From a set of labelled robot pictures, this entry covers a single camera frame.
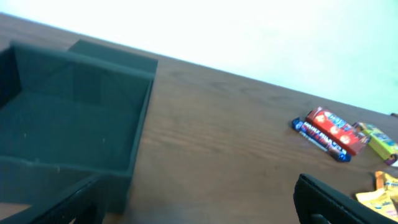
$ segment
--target wooden table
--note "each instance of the wooden table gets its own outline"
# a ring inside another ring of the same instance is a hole
[[[369,171],[396,173],[370,148],[337,163],[289,127],[322,105],[398,139],[392,116],[0,14],[0,49],[11,39],[65,50],[86,39],[159,59],[123,223],[298,223],[300,173],[348,195],[373,190]]]

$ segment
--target snack package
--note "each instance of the snack package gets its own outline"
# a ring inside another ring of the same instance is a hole
[[[358,193],[355,196],[361,204],[398,222],[397,210],[390,196],[384,189],[378,189],[374,192]]]
[[[398,144],[372,124],[357,122],[355,128],[370,137],[369,146],[375,150],[383,161],[393,167],[398,167]]]
[[[305,120],[325,133],[352,156],[357,155],[368,143],[369,137],[322,107],[312,110]]]
[[[398,179],[383,171],[376,171],[376,189],[384,189],[393,199],[398,202]]]
[[[350,154],[310,123],[296,118],[292,121],[292,127],[320,149],[327,152],[336,161],[349,162],[351,160]]]

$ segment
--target dark green box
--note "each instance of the dark green box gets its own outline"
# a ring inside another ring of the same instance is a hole
[[[0,53],[0,201],[33,204],[92,174],[122,212],[157,61],[85,41]]]

